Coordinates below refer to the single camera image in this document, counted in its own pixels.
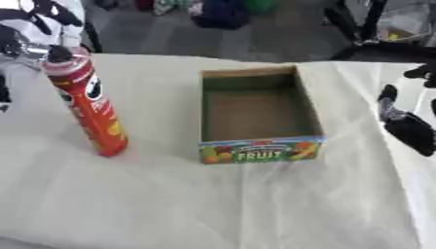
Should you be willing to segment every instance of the can lid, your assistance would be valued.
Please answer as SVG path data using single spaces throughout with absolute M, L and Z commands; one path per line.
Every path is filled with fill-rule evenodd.
M 73 48 L 70 49 L 70 54 L 78 54 L 82 56 L 71 56 L 71 58 L 67 61 L 64 61 L 65 57 L 62 58 L 64 55 L 67 57 L 67 54 L 63 54 L 64 52 L 60 52 L 60 59 L 57 62 L 57 59 L 55 61 L 47 60 L 43 61 L 42 65 L 44 67 L 44 70 L 49 76 L 62 76 L 71 72 L 74 72 L 75 70 L 81 68 L 87 61 L 89 60 L 89 53 L 83 49 L 83 48 Z
M 50 63 L 61 63 L 70 61 L 73 58 L 73 53 L 67 48 L 59 45 L 51 46 L 49 51 L 48 60 Z

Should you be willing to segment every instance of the fruit box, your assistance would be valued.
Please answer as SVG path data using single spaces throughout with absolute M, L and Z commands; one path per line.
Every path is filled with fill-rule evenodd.
M 310 160 L 324 141 L 296 67 L 202 72 L 203 163 Z

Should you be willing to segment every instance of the fruit illustration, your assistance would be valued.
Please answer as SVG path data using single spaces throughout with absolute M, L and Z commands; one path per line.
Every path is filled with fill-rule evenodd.
M 298 143 L 298 144 L 295 146 L 295 149 L 298 150 L 298 151 L 303 151 L 303 150 L 306 150 L 306 149 L 310 148 L 310 146 L 311 146 L 312 144 L 313 144 L 313 143 L 311 143 L 311 142 L 300 142 L 300 143 Z
M 208 156 L 216 157 L 217 153 L 212 146 L 204 146 L 204 148 L 202 149 L 202 155 L 204 157 L 208 157 Z
M 318 149 L 319 144 L 312 144 L 309 142 L 303 142 L 305 143 L 304 148 L 305 149 L 301 149 L 299 150 L 301 153 L 295 156 L 291 157 L 291 160 L 301 160 L 307 157 L 312 157 L 316 151 L 316 149 Z
M 219 158 L 216 156 L 206 156 L 204 157 L 205 163 L 217 163 L 219 161 Z
M 219 158 L 221 161 L 232 161 L 232 153 L 221 153 Z
M 218 154 L 221 154 L 221 153 L 232 153 L 232 146 L 218 146 L 218 147 L 215 148 L 215 151 Z

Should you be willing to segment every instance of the gray carpet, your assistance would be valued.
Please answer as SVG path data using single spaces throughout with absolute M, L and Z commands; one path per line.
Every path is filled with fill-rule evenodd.
M 332 26 L 323 26 L 329 0 L 281 0 L 236 31 L 196 27 L 182 11 L 162 17 L 132 8 L 96 15 L 106 53 L 207 56 L 246 61 L 323 60 L 346 46 Z

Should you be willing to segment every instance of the white fabric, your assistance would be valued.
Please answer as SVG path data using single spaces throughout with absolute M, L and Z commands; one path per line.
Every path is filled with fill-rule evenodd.
M 401 106 L 434 123 L 428 103 L 417 105 L 431 92 L 401 79 L 414 65 L 299 64 L 328 138 L 318 159 L 203 165 L 199 71 L 267 64 L 95 60 L 128 150 L 96 156 L 47 79 L 24 85 L 19 106 L 0 115 L 0 236 L 78 249 L 435 248 L 434 158 L 377 121 L 391 83 Z

